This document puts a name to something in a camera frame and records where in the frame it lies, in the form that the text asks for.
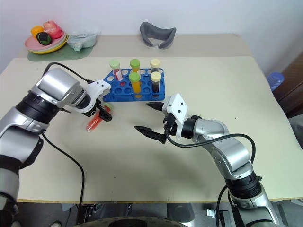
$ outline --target yellow plate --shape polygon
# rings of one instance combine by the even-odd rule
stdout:
[[[63,47],[64,44],[66,44],[67,39],[68,39],[68,35],[66,34],[66,39],[64,40],[64,42],[63,42],[61,45],[59,45],[59,46],[57,46],[57,47],[55,47],[55,48],[53,48],[53,49],[51,49],[51,50],[44,51],[44,52],[35,52],[35,51],[29,51],[29,52],[35,53],[35,54],[46,54],[46,53],[54,52],[54,51],[56,51],[56,50],[59,50],[61,47]]]

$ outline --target gray eye mask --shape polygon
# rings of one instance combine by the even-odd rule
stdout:
[[[148,22],[143,22],[140,26],[140,32],[143,41],[148,46],[154,46],[148,38],[164,40],[158,47],[160,49],[167,49],[171,46],[175,38],[176,28],[162,29],[152,25]]]

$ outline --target pink plate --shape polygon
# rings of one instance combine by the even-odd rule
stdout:
[[[62,36],[58,39],[53,39],[53,42],[47,46],[40,44],[36,39],[31,35],[24,43],[25,47],[32,51],[42,51],[45,49],[50,49],[51,47],[56,46],[62,39],[65,38],[65,32],[62,32]]]

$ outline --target yellow test tube cap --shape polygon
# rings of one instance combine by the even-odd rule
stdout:
[[[157,58],[154,58],[151,60],[151,67],[152,68],[159,68],[160,66],[160,60]]]
[[[161,73],[159,73],[159,72],[152,72],[151,73],[151,80],[153,82],[159,82],[161,80]]]
[[[131,74],[129,74],[129,80],[131,82],[138,82],[140,81],[140,75],[137,72],[132,72]]]

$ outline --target test tube rack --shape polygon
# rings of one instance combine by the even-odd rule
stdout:
[[[134,93],[132,84],[128,78],[132,69],[121,69],[123,80],[117,80],[111,71],[103,80],[111,85],[110,93],[103,96],[104,102],[133,102],[133,101],[160,101],[165,99],[164,71],[160,69],[161,81],[159,93],[152,91],[151,69],[140,69],[141,93]]]

